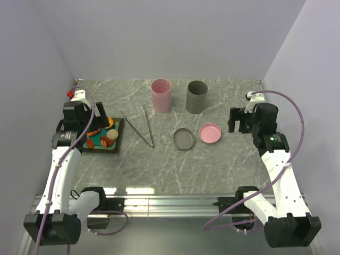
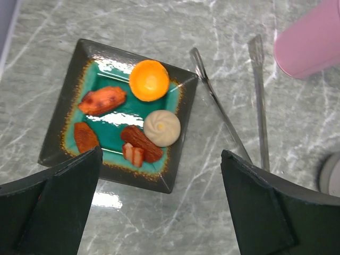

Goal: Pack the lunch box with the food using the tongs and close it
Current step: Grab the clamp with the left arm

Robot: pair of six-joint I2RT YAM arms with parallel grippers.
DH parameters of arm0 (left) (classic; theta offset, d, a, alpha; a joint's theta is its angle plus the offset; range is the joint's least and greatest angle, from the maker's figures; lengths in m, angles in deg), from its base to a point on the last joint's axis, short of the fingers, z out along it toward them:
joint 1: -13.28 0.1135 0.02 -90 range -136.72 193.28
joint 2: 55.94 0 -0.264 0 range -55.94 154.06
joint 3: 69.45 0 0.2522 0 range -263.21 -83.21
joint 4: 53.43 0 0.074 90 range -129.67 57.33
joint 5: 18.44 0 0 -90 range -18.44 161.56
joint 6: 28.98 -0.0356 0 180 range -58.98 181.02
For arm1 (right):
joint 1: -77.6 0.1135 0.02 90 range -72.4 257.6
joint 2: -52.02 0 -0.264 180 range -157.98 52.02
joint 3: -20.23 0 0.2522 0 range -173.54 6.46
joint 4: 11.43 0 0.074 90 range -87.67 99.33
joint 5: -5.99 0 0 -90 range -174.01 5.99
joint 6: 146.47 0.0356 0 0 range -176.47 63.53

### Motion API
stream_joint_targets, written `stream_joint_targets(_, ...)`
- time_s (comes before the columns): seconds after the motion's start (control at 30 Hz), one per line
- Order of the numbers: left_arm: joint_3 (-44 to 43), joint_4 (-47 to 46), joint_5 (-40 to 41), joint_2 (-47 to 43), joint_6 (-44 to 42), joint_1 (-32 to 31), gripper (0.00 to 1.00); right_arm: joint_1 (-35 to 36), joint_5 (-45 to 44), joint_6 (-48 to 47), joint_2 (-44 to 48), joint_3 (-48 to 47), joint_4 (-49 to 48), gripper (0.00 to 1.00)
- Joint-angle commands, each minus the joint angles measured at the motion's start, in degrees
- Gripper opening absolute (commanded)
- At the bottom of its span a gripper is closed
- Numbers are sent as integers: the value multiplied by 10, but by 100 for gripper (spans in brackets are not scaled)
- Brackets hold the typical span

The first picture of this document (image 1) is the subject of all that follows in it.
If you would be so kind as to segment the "beige round bun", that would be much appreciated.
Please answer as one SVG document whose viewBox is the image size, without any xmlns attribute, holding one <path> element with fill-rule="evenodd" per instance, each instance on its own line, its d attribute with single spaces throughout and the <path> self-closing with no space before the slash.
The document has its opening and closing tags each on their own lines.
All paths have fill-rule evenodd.
<svg viewBox="0 0 340 255">
<path fill-rule="evenodd" d="M 116 129 L 110 129 L 107 131 L 106 137 L 108 137 L 109 139 L 115 141 L 119 136 L 119 132 Z"/>
</svg>

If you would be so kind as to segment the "red shrimp piece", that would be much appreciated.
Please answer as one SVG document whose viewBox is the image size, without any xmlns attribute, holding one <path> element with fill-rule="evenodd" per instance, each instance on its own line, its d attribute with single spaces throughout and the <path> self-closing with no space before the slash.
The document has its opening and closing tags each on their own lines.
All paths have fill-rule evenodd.
<svg viewBox="0 0 340 255">
<path fill-rule="evenodd" d="M 95 130 L 95 131 L 88 132 L 88 133 L 87 133 L 87 136 L 91 137 L 91 136 L 93 136 L 93 135 L 96 135 L 96 134 L 99 133 L 100 131 L 101 131 L 101 129 L 97 129 L 97 130 Z"/>
</svg>

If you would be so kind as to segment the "brown sausage piece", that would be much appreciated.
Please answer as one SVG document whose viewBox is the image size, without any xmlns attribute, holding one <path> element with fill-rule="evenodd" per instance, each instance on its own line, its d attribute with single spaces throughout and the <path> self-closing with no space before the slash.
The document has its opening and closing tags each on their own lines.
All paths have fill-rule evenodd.
<svg viewBox="0 0 340 255">
<path fill-rule="evenodd" d="M 90 148 L 90 149 L 93 149 L 93 148 L 95 147 L 94 142 L 93 142 L 90 138 L 87 138 L 87 139 L 86 139 L 86 145 L 87 145 L 87 147 Z"/>
</svg>

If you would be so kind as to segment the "metal tongs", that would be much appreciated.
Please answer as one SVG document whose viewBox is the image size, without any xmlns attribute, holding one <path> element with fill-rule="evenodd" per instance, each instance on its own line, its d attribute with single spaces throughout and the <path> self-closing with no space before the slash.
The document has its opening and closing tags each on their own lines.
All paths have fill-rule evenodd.
<svg viewBox="0 0 340 255">
<path fill-rule="evenodd" d="M 137 116 L 130 118 L 122 110 L 122 117 L 139 138 L 150 148 L 154 149 L 155 142 L 149 123 L 149 116 L 145 105 L 141 105 L 141 109 L 137 110 Z"/>
</svg>

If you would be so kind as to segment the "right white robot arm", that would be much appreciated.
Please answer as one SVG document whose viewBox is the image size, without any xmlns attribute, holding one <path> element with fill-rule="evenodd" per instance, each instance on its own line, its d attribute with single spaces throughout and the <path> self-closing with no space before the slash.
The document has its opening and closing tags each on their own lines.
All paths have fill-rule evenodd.
<svg viewBox="0 0 340 255">
<path fill-rule="evenodd" d="M 277 106 L 255 104 L 251 112 L 245 108 L 231 108 L 228 131 L 249 133 L 268 171 L 275 196 L 272 206 L 258 188 L 239 187 L 235 208 L 244 213 L 251 210 L 264 225 L 264 234 L 272 248 L 307 247 L 321 229 L 321 221 L 312 216 L 299 190 L 292 165 L 290 148 L 284 134 L 277 132 Z"/>
</svg>

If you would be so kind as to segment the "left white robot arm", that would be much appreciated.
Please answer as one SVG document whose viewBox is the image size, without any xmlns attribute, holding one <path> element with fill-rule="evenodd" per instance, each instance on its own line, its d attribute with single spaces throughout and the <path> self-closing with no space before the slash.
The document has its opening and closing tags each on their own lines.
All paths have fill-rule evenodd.
<svg viewBox="0 0 340 255">
<path fill-rule="evenodd" d="M 36 246 L 76 244 L 82 223 L 93 211 L 107 209 L 102 187 L 85 188 L 70 203 L 75 167 L 80 159 L 86 134 L 95 124 L 94 103 L 73 100 L 63 106 L 63 119 L 52 137 L 52 163 L 44 193 L 33 214 L 24 218 L 24 228 Z"/>
</svg>

